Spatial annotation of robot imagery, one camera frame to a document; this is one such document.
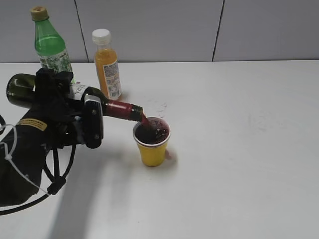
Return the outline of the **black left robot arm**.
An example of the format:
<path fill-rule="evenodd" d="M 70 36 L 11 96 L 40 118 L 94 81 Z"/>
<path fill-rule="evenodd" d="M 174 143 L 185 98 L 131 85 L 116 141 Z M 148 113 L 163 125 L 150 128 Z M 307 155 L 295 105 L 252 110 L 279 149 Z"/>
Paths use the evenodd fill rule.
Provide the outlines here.
<path fill-rule="evenodd" d="M 0 142 L 0 204 L 31 207 L 29 198 L 40 191 L 43 174 L 51 181 L 44 198 L 66 183 L 70 169 L 59 169 L 58 149 L 84 144 L 79 103 L 70 99 L 71 72 L 40 69 L 35 75 L 16 74 L 8 82 L 6 97 L 26 114 Z"/>

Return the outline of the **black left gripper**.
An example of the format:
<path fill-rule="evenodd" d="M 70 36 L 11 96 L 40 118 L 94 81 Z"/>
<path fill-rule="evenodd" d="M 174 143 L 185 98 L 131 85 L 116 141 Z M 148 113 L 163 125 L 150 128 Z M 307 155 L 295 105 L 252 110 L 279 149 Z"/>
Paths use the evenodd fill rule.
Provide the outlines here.
<path fill-rule="evenodd" d="M 54 76 L 54 70 L 47 68 L 36 72 L 34 101 L 18 124 L 37 130 L 31 138 L 49 149 L 84 144 L 83 132 L 76 120 L 80 113 L 59 101 L 57 95 L 57 88 L 62 96 L 69 95 L 74 75 L 59 72 L 56 81 Z"/>

